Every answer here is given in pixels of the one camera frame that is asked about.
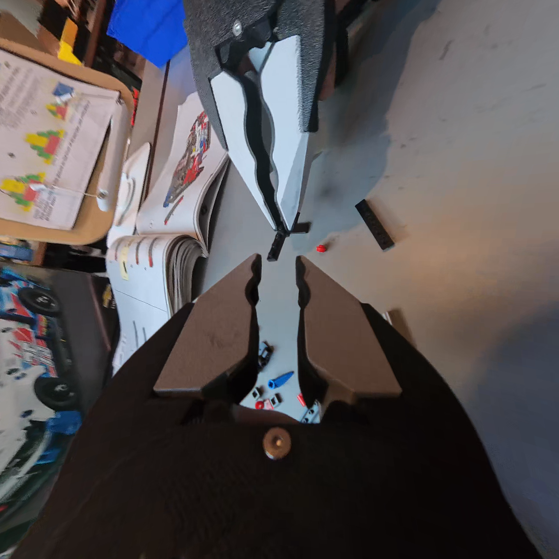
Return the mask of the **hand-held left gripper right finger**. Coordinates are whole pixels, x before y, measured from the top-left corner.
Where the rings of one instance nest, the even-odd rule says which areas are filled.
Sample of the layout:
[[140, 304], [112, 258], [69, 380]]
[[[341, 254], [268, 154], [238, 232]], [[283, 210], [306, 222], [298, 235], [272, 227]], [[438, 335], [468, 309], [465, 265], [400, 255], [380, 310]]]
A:
[[400, 383], [363, 304], [306, 255], [296, 257], [298, 376], [306, 402], [398, 397]]

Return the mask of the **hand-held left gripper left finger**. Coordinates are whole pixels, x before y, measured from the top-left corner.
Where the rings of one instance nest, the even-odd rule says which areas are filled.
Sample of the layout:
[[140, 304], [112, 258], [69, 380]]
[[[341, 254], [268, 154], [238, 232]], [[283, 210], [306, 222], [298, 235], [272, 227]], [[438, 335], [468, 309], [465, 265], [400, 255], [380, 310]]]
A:
[[254, 253], [196, 298], [156, 393], [228, 402], [248, 395], [257, 378], [260, 279], [261, 254]]

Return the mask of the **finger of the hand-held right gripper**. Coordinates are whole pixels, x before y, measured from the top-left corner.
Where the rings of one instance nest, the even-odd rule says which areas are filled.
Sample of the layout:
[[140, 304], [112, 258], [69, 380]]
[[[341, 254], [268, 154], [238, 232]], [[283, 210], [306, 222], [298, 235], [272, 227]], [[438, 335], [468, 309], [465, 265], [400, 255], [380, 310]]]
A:
[[272, 125], [270, 180], [273, 200], [286, 228], [296, 227], [304, 193], [304, 167], [309, 132], [300, 115], [300, 36], [270, 45], [260, 68], [260, 90]]
[[260, 90], [260, 75], [221, 71], [211, 79], [226, 149], [257, 205], [276, 231], [287, 231], [273, 200], [272, 125]]

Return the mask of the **black brick plate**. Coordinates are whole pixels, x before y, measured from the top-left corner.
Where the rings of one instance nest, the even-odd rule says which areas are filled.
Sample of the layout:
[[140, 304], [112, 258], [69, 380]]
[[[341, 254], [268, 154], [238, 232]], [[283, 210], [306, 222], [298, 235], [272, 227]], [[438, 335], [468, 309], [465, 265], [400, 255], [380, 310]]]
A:
[[294, 222], [291, 227], [287, 229], [286, 235], [295, 235], [295, 233], [308, 233], [311, 229], [311, 220], [300, 220], [300, 211], [296, 213]]
[[278, 259], [281, 250], [283, 248], [283, 242], [287, 233], [283, 229], [278, 229], [274, 235], [274, 240], [272, 241], [272, 245], [269, 248], [267, 261], [274, 262]]
[[367, 198], [361, 198], [355, 205], [358, 213], [360, 214], [363, 222], [367, 224], [367, 228], [372, 233], [373, 239], [377, 241], [382, 250], [387, 250], [394, 246], [395, 241], [387, 232], [387, 229], [381, 223], [380, 218], [373, 211]]

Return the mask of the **blue plastic bin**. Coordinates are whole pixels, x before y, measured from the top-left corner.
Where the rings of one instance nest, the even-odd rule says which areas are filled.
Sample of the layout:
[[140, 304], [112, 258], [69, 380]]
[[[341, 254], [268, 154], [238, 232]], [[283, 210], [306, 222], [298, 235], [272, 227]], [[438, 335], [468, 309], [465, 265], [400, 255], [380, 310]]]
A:
[[187, 45], [182, 0], [117, 0], [107, 34], [160, 67]]

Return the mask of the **open instruction booklet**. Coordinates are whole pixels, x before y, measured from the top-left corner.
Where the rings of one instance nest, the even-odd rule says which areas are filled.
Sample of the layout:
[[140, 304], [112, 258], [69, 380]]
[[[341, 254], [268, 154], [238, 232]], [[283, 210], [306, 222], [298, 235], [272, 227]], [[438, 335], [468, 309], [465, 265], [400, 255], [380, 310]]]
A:
[[229, 164], [198, 92], [178, 106], [170, 153], [140, 203], [148, 146], [122, 167], [107, 240], [105, 265], [120, 318], [113, 374], [192, 300], [194, 271], [209, 252], [212, 210]]

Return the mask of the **pile of small brick pieces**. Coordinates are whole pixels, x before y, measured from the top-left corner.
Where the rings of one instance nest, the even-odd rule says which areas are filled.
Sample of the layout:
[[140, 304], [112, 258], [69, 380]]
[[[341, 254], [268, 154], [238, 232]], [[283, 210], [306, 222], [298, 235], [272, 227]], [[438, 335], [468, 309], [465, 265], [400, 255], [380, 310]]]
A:
[[259, 380], [248, 393], [248, 408], [277, 410], [303, 423], [319, 423], [320, 404], [306, 398], [294, 370]]

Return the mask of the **wooden document stand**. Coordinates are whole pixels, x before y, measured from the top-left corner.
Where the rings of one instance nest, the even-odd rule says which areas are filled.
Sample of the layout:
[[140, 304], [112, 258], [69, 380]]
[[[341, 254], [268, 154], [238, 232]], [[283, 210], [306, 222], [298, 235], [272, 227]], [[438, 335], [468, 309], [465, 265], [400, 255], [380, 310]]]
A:
[[1, 38], [1, 49], [34, 60], [74, 80], [116, 90], [120, 94], [73, 228], [40, 227], [1, 218], [1, 235], [66, 244], [87, 244], [104, 237], [116, 214], [121, 171], [131, 132], [131, 111], [134, 107], [131, 92], [114, 76], [91, 67], [69, 63], [52, 54], [7, 38]]

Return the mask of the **yellow plastic bin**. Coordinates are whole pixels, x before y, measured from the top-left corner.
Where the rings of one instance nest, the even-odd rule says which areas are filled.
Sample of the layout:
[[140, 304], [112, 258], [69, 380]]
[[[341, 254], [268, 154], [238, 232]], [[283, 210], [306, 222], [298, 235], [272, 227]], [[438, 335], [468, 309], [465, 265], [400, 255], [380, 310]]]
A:
[[83, 66], [81, 58], [74, 53], [75, 40], [78, 37], [78, 24], [72, 19], [66, 18], [59, 42], [57, 58], [69, 63]]

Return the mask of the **toy car set box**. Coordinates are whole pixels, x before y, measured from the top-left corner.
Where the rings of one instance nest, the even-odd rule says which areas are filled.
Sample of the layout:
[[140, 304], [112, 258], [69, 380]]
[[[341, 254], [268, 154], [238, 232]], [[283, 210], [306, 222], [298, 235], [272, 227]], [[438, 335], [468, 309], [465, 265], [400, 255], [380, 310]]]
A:
[[105, 276], [1, 262], [1, 557], [38, 518], [108, 382], [118, 327]]

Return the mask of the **printed instruction sheet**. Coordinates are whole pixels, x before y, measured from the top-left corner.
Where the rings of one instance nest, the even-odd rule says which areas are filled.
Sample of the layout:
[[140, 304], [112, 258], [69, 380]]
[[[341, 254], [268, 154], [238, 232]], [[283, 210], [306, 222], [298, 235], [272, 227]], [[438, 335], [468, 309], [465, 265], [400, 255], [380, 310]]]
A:
[[3, 219], [73, 228], [118, 97], [1, 49]]

